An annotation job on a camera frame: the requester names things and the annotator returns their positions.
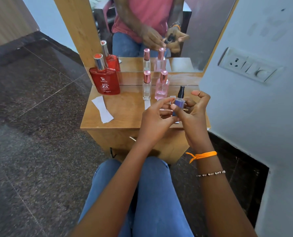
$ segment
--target blue jeans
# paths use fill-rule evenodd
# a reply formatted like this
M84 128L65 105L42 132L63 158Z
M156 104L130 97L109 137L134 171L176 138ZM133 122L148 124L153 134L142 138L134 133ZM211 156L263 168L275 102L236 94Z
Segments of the blue jeans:
M109 159L98 167L79 221L120 165L119 161ZM137 192L135 213L130 207L118 237L194 236L173 187L167 163L156 157L148 157L142 167Z
M116 32L112 38L112 54L118 57L143 57L144 49L147 48L143 43L136 43L129 35ZM150 50L150 57L157 57L158 51Z

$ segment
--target rose gold cap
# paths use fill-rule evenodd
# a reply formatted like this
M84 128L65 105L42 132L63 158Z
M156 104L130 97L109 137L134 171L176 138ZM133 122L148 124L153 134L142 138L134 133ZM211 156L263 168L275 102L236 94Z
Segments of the rose gold cap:
M104 62L104 58L103 55L100 53L97 53L94 55L94 60L95 60L95 64L98 70L102 71L104 69L106 69L106 65Z
M167 71L162 71L161 72L161 76L160 76L160 83L165 84L167 81L167 75L168 72Z
M165 49L163 47L161 47L159 50L158 50L158 56L157 58L159 60L163 60L164 59L164 52L165 52Z
M144 71L144 83L150 83L151 82L151 71Z
M144 60L146 61L150 60L150 50L148 48L144 49Z
M109 56L109 51L107 47L107 42L105 40L100 41L102 47L102 53L105 57Z

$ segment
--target red liquid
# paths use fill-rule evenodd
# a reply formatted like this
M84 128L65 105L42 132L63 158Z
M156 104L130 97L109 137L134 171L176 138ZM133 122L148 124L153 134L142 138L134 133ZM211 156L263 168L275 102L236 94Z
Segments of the red liquid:
M98 70L96 67L89 69L89 73L94 81L97 91L103 95L120 94L120 86L117 73L114 69L106 68Z
M116 55L109 55L106 57L106 62L109 68L115 69L116 71L120 70L119 58Z

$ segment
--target orange wristband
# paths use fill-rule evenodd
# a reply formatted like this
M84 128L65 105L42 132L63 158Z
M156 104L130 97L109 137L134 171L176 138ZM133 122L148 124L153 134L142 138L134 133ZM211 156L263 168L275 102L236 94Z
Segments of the orange wristband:
M206 157L210 157L210 156L214 156L217 154L217 152L215 151L210 151L210 152L206 152L206 153L202 153L202 154L196 154L193 155L189 152L186 152L186 154L191 155L193 158L190 160L189 163L191 163L194 159L202 159L202 158L206 158Z
M179 31L181 31L181 27L179 25L174 25L172 27L175 27L175 26L178 27Z

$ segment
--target perfume bottle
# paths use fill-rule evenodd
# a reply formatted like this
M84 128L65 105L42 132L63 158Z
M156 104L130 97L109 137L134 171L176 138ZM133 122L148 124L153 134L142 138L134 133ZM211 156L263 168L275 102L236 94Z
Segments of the perfume bottle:
M154 59L154 71L161 72L166 70L166 59L164 57L165 49L161 47L158 50L158 56Z
M143 71L151 71L150 50L144 49Z
M103 95L117 95L120 86L115 69L107 68L102 54L94 55L96 67L89 69L97 91Z
M184 103L185 103L185 101L183 100L183 98L184 98L184 89L185 89L184 86L181 86L179 88L177 98L175 98L175 102L174 102L174 104L176 106L178 106L179 108L182 108L182 109L184 109Z
M155 99L163 99L167 97L169 80L167 79L168 72L162 71L160 78L156 82Z
M100 41L100 43L101 43L102 53L104 55L104 60L105 60L106 66L110 69L115 69L116 71L121 71L119 58L116 55L109 54L106 41L102 40L102 41Z
M143 99L150 100L151 99L151 71L144 71L144 79L143 79Z

